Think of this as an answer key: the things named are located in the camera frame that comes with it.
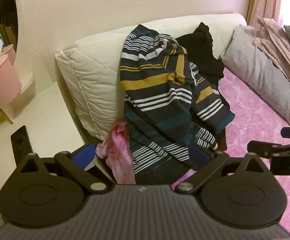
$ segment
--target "screw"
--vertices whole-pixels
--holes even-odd
[[[178,189],[182,190],[182,191],[189,191],[191,189],[194,188],[193,184],[188,183],[188,182],[182,182],[179,183],[179,185],[177,186]]]
[[[95,183],[91,184],[91,189],[97,190],[97,191],[104,190],[104,189],[106,189],[106,184],[104,184],[102,182],[95,182]]]

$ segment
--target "wall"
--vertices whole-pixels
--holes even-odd
[[[54,54],[75,40],[155,19],[194,14],[238,12],[247,15],[249,0],[16,0],[19,18],[15,64],[38,71],[46,66],[64,95],[66,88]],[[45,72],[40,74],[44,82]]]

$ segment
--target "bed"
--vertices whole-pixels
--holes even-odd
[[[168,18],[143,25],[177,38],[192,33],[200,22],[209,26],[215,58],[224,55],[234,29],[246,25],[239,14]],[[134,28],[129,26],[85,37],[55,55],[82,125],[101,140],[123,116],[125,92],[119,82],[118,66],[123,42]],[[251,140],[290,144],[290,139],[280,136],[280,129],[288,126],[287,122],[230,70],[225,69],[224,76],[219,91],[236,114],[226,127],[226,152],[242,157]],[[290,231],[290,176],[277,179],[288,195],[288,207],[281,225]]]

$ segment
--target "white cushion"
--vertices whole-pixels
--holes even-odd
[[[215,58],[227,49],[233,30],[240,24],[246,25],[240,14],[192,15],[143,25],[178,38],[192,33],[201,22],[209,26]],[[92,136],[102,140],[123,116],[125,91],[120,85],[119,62],[125,38],[135,27],[82,38],[55,54],[82,125]]]

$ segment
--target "striped shirt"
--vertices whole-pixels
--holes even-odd
[[[218,91],[200,76],[186,55],[174,38],[142,25],[124,42],[120,80],[127,94],[124,117],[135,178],[170,158],[190,167],[190,144],[217,148],[214,136],[192,122],[191,114],[215,131],[233,119]]]

